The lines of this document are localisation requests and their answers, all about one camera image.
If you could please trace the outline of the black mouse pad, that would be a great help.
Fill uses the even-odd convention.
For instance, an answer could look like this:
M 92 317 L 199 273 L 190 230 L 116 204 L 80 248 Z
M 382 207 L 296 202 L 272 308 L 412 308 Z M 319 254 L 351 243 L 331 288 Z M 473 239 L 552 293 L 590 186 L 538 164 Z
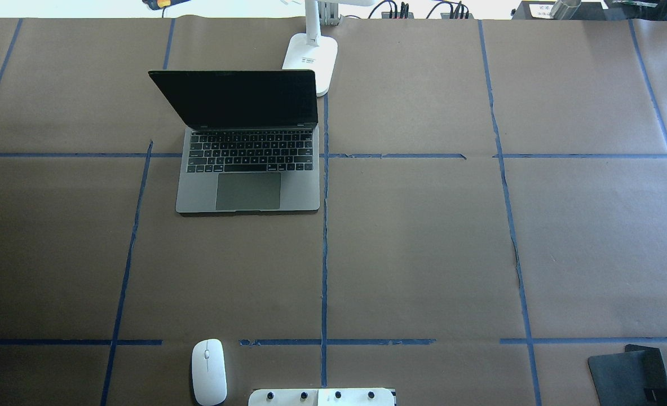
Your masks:
M 657 347 L 628 344 L 624 352 L 588 358 L 600 405 L 648 405 L 645 388 L 666 388 L 667 372 Z

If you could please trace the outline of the grey laptop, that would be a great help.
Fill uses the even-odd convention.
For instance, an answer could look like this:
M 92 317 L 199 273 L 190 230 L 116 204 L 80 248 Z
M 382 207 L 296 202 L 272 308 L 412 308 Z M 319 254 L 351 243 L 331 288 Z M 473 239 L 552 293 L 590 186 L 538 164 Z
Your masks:
M 315 72 L 148 75 L 186 126 L 179 214 L 320 208 Z

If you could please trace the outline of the white computer mouse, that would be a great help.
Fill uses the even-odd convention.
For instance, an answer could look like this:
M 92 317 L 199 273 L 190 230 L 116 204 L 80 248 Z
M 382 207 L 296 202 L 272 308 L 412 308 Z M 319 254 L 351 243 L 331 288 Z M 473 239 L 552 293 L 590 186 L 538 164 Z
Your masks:
M 219 339 L 197 343 L 191 355 L 192 390 L 200 405 L 222 404 L 228 395 L 223 346 Z

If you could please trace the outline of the white desk lamp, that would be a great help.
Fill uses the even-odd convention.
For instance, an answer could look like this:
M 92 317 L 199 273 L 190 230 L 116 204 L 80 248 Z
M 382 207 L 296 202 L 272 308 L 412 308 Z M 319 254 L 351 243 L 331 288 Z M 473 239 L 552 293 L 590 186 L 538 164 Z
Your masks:
M 330 82 L 338 53 L 336 39 L 324 36 L 323 25 L 338 25 L 343 18 L 338 13 L 338 4 L 346 3 L 369 7 L 373 1 L 297 1 L 305 6 L 305 33 L 292 36 L 282 68 L 287 70 L 308 69 L 315 72 L 316 92 L 324 96 Z

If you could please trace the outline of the metal cup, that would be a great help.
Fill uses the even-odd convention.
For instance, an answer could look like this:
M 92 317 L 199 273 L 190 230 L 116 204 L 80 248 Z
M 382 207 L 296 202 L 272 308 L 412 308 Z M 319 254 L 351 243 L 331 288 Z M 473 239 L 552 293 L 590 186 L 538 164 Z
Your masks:
M 570 20 L 581 3 L 581 0 L 557 0 L 551 7 L 550 16 L 553 20 Z

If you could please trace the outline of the black box on desk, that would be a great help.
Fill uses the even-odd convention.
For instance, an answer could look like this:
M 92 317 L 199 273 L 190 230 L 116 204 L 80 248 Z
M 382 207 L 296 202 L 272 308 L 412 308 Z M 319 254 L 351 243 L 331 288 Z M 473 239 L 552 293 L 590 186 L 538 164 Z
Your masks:
M 521 1 L 512 10 L 511 20 L 553 20 L 551 15 L 555 2 Z M 569 20 L 606 21 L 606 13 L 601 2 L 582 2 Z

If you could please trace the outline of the black power adapter box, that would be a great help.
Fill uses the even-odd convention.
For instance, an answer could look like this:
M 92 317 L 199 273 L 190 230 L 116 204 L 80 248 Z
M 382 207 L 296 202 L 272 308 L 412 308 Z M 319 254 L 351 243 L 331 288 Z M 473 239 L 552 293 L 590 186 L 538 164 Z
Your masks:
M 376 11 L 381 5 L 389 5 L 389 11 L 382 11 L 382 18 L 388 20 L 406 20 L 412 19 L 413 13 L 410 11 L 410 3 L 407 2 L 395 2 L 395 1 L 382 1 L 377 7 L 372 10 L 369 18 L 373 16 L 373 11 Z

